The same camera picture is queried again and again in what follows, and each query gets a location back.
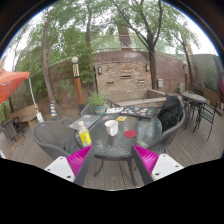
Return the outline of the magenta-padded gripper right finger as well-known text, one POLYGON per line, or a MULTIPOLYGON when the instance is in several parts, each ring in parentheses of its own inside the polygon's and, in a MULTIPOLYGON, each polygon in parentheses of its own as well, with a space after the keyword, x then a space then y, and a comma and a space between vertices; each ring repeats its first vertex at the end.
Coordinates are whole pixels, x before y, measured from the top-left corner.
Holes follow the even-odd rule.
POLYGON ((131 153, 145 185, 183 169, 168 154, 158 155, 138 145, 132 145, 131 153))

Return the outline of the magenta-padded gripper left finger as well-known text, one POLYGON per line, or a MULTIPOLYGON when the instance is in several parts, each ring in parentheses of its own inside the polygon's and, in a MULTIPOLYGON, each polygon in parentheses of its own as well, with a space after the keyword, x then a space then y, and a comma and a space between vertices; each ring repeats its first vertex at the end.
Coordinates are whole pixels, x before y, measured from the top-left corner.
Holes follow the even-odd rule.
POLYGON ((90 145, 68 157, 59 156, 45 171, 82 186, 93 157, 94 147, 90 145))

